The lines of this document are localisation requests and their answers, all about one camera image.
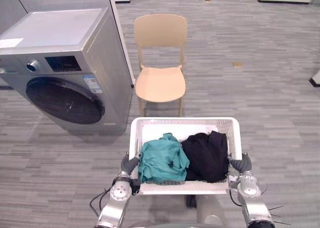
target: chair backrest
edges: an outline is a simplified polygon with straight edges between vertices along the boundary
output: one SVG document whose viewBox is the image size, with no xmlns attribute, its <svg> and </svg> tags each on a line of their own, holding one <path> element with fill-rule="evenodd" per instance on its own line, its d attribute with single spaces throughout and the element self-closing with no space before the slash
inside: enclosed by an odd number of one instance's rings
<svg viewBox="0 0 320 228">
<path fill-rule="evenodd" d="M 187 21 L 175 14 L 149 14 L 134 22 L 138 47 L 182 47 L 187 40 Z"/>
</svg>

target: beige chair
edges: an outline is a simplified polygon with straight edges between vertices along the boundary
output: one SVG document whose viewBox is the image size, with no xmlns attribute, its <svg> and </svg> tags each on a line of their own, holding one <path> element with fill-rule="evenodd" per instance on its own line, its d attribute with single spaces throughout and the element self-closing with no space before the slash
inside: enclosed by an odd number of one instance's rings
<svg viewBox="0 0 320 228">
<path fill-rule="evenodd" d="M 150 14 L 138 17 L 134 22 L 134 38 L 138 46 L 140 66 L 135 92 L 141 115 L 145 115 L 142 100 L 162 103 L 180 99 L 179 116 L 181 116 L 182 97 L 186 92 L 186 81 L 182 72 L 184 44 L 187 40 L 186 19 L 174 14 Z M 142 59 L 142 48 L 146 47 L 178 47 L 180 64 L 169 68 L 147 67 L 143 65 Z"/>
</svg>

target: washing machine door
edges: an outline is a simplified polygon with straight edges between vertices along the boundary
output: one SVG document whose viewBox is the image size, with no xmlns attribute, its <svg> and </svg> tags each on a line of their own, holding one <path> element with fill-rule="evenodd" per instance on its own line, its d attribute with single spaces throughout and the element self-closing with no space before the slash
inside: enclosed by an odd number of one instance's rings
<svg viewBox="0 0 320 228">
<path fill-rule="evenodd" d="M 64 79 L 37 77 L 28 82 L 25 92 L 39 109 L 64 121 L 94 124 L 105 113 L 96 95 Z"/>
</svg>

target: clothes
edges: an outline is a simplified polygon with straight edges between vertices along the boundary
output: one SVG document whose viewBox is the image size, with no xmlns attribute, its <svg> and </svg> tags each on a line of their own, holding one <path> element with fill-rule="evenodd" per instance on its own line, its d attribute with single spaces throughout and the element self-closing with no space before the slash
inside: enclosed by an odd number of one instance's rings
<svg viewBox="0 0 320 228">
<path fill-rule="evenodd" d="M 229 160 L 226 134 L 212 131 L 210 135 L 190 135 L 182 143 L 183 151 L 190 160 L 186 181 L 215 183 L 227 177 Z"/>
<path fill-rule="evenodd" d="M 143 144 L 138 168 L 141 182 L 184 181 L 189 160 L 179 141 L 171 134 Z"/>
</svg>

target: chair seat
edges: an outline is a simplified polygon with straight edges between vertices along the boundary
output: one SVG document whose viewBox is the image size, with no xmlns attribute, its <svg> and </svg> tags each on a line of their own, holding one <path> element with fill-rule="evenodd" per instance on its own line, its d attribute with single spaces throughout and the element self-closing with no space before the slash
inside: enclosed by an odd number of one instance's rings
<svg viewBox="0 0 320 228">
<path fill-rule="evenodd" d="M 145 67 L 135 82 L 138 97 L 149 102 L 170 102 L 186 92 L 186 81 L 179 67 Z"/>
</svg>

